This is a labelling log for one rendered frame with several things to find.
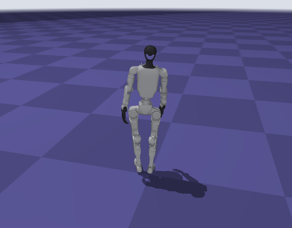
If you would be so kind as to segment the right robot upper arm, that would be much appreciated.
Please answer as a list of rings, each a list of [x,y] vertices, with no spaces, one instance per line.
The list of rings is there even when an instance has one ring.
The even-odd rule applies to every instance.
[[[168,73],[165,68],[159,68],[160,76],[161,76],[161,87],[159,88],[159,92],[162,94],[166,94],[166,87],[168,82]]]

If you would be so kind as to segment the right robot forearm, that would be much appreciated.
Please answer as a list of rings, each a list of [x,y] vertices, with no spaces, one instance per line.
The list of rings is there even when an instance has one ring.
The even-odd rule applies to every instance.
[[[166,89],[166,94],[160,94],[160,106],[161,108],[165,105],[166,106],[166,98],[167,98],[167,89]]]

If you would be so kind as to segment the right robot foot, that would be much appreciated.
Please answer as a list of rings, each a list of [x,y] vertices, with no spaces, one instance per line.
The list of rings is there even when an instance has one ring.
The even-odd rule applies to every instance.
[[[154,169],[155,169],[155,165],[154,164],[153,164],[153,167],[152,166],[148,166],[147,173],[153,173]]]

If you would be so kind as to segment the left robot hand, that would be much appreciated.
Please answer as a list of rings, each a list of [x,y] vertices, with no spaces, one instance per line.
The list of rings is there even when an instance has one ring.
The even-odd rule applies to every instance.
[[[122,118],[123,118],[124,123],[129,124],[129,123],[126,121],[127,107],[125,106],[125,107],[123,108],[123,110],[121,109],[121,111],[122,111]]]

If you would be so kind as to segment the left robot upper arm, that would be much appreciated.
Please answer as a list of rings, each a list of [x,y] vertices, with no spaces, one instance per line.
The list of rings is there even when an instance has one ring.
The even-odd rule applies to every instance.
[[[129,70],[128,73],[128,78],[127,78],[127,92],[131,93],[133,92],[133,84],[134,84],[134,80],[135,80],[135,74],[137,73],[139,66],[132,66]]]

